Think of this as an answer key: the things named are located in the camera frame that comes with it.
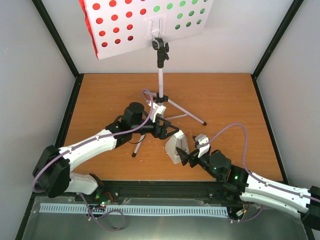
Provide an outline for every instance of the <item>black cable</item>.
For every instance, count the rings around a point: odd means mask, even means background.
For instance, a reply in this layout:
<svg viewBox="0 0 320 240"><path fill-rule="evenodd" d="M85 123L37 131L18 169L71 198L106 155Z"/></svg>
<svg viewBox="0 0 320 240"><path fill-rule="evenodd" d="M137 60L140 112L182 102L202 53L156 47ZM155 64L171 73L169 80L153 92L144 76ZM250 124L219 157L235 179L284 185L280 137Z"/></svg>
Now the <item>black cable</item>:
<svg viewBox="0 0 320 240"><path fill-rule="evenodd" d="M139 144L139 143L141 143L143 140L145 140L145 138L146 138L146 135L144 135L144 137L143 137L140 141L137 141L137 142L130 142L130 141L128 141L128 143L130 143L130 144Z"/></svg>

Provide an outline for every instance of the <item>white wall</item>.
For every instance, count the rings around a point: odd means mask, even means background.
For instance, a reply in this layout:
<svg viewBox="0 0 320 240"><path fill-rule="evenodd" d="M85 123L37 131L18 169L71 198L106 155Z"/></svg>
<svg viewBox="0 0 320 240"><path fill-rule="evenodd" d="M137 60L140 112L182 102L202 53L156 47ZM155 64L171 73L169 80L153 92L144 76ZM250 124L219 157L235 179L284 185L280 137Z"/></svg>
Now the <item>white wall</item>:
<svg viewBox="0 0 320 240"><path fill-rule="evenodd" d="M1 2L0 32L0 239L12 240L74 78L31 0Z"/></svg>
<svg viewBox="0 0 320 240"><path fill-rule="evenodd" d="M97 60L79 1L43 3L79 72L157 71L156 53L151 47ZM170 43L165 72L252 73L291 3L292 0L214 0L203 34Z"/></svg>
<svg viewBox="0 0 320 240"><path fill-rule="evenodd" d="M307 188L320 186L319 13L304 1L258 78L289 181Z"/></svg>

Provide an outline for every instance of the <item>green circle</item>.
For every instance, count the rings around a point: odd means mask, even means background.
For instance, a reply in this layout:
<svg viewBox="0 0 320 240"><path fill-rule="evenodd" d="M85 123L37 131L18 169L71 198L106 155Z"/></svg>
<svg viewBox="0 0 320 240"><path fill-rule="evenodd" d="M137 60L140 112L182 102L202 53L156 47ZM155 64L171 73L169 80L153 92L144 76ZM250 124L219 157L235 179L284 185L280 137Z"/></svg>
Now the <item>green circle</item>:
<svg viewBox="0 0 320 240"><path fill-rule="evenodd" d="M160 10L160 6L155 6L153 9L154 12L159 12L159 10Z"/></svg>
<svg viewBox="0 0 320 240"><path fill-rule="evenodd" d="M167 8L167 9L172 9L173 6L174 6L174 5L173 5L172 3L169 3L169 4L166 6L166 8Z"/></svg>

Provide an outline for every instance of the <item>tripod pole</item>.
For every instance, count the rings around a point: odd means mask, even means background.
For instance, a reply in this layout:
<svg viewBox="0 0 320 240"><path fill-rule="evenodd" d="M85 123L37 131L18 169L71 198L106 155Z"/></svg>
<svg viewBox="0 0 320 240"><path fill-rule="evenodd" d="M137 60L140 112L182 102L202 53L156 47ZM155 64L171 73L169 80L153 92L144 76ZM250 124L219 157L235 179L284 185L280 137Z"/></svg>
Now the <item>tripod pole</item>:
<svg viewBox="0 0 320 240"><path fill-rule="evenodd" d="M164 97L164 71L163 68L158 68L158 81L159 81L159 97Z"/></svg>

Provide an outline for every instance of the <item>wooden tabletop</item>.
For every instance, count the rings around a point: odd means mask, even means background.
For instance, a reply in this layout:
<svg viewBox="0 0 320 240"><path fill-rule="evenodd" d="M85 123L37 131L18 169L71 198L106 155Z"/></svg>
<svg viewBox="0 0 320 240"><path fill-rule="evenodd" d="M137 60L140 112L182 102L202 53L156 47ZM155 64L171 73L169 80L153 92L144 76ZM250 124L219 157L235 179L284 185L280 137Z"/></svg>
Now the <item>wooden tabletop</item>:
<svg viewBox="0 0 320 240"><path fill-rule="evenodd" d="M131 102L144 103L144 88L157 92L158 74L85 74L65 146L100 132L122 115ZM231 123L242 123L248 131L248 168L274 181L283 180L250 74L165 73L164 93L207 122L203 126L189 116L171 120L185 133L190 151L195 149L192 135L206 134L211 138ZM166 107L165 117L183 114L168 103ZM134 134L132 141L139 137ZM166 142L167 139L155 139L148 134L135 158L131 155L136 145L126 143L86 161L74 172L94 173L102 180L213 180L199 165L190 168L173 164L164 149ZM232 164L242 166L243 130L238 126L229 128L211 143L211 149L221 150Z"/></svg>

